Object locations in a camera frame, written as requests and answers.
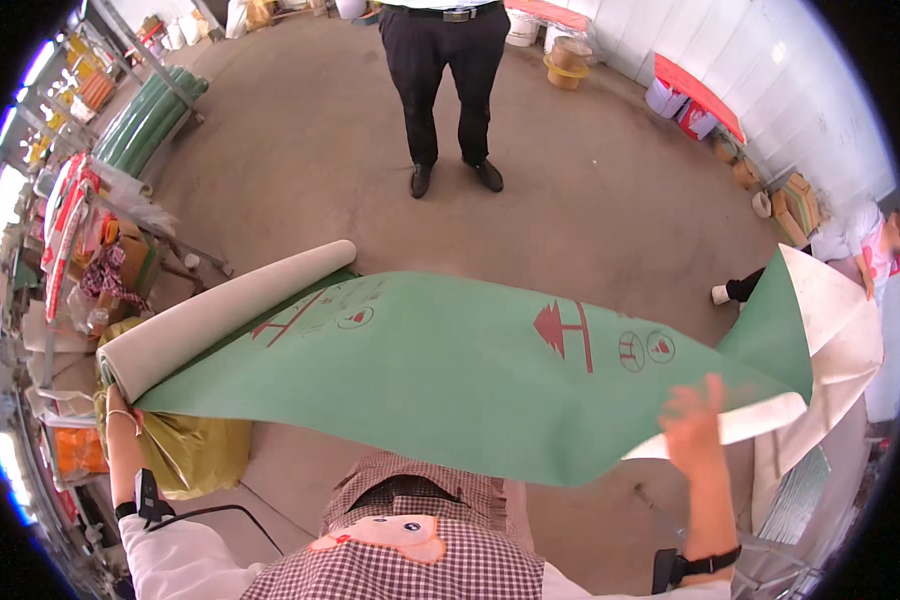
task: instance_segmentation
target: black pants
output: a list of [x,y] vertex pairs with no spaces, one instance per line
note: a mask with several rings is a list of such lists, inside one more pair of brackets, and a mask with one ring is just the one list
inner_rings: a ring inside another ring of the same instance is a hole
[[[813,251],[811,251],[809,244],[802,247],[800,251],[813,257]],[[761,276],[763,276],[763,269],[757,269],[743,279],[731,279],[726,282],[726,294],[730,296],[731,300],[745,303],[750,299],[750,294],[754,293],[754,288],[760,282]]]
[[487,159],[491,90],[509,30],[503,2],[499,9],[461,23],[384,9],[380,35],[390,77],[403,103],[414,164],[429,167],[437,162],[434,100],[448,64],[460,104],[456,137],[463,160],[478,165]]

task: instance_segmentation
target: green mat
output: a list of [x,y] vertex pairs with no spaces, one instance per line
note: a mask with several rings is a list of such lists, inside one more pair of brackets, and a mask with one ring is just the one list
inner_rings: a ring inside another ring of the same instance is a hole
[[724,410],[813,375],[783,257],[718,349],[659,323],[492,283],[338,271],[134,404],[309,427],[465,471],[577,486],[660,433],[678,384],[722,375]]

